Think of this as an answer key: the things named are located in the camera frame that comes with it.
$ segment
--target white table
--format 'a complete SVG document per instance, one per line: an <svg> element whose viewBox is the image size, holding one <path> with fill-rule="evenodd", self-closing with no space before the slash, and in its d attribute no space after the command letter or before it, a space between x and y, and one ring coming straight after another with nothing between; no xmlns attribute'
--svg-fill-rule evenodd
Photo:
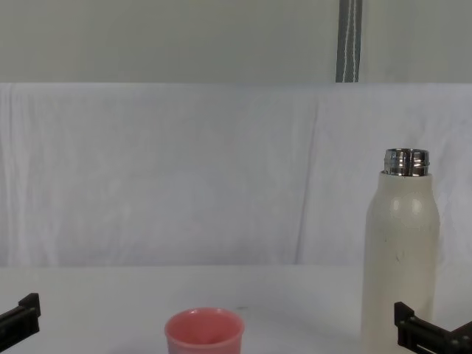
<svg viewBox="0 0 472 354"><path fill-rule="evenodd" d="M439 272L437 324L472 320L470 265ZM0 311L41 298L40 333L11 354L166 353L180 310L220 306L246 321L244 354L358 352L361 269L316 266L0 270Z"/></svg>

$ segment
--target white water bottle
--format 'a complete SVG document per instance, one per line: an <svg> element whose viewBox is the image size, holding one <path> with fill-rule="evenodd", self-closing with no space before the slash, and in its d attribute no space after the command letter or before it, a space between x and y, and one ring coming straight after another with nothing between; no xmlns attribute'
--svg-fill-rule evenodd
<svg viewBox="0 0 472 354"><path fill-rule="evenodd" d="M363 354L410 353L397 346L394 304L431 320L440 219L426 150L386 151L366 220Z"/></svg>

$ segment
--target plastic cup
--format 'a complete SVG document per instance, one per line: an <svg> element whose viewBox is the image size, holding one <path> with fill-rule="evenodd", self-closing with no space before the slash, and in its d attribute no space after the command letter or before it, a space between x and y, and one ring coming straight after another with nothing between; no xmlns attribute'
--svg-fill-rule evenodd
<svg viewBox="0 0 472 354"><path fill-rule="evenodd" d="M193 308L165 325L169 354L240 354L244 323L223 308Z"/></svg>

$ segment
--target white wall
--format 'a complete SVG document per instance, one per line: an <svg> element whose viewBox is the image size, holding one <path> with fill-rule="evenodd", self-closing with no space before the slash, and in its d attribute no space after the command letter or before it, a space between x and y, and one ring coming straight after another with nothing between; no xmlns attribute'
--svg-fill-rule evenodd
<svg viewBox="0 0 472 354"><path fill-rule="evenodd" d="M364 0L361 82L472 82L471 0Z"/></svg>
<svg viewBox="0 0 472 354"><path fill-rule="evenodd" d="M338 0L1 0L0 81L332 82Z"/></svg>

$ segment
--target white fabric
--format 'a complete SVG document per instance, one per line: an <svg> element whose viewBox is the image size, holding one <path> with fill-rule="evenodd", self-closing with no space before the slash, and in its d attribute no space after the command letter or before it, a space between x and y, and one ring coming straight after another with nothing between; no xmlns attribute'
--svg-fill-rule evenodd
<svg viewBox="0 0 472 354"><path fill-rule="evenodd" d="M4 264L295 261L311 89L20 84L1 97Z"/></svg>
<svg viewBox="0 0 472 354"><path fill-rule="evenodd" d="M384 150L472 260L472 86L0 86L0 263L359 265Z"/></svg>

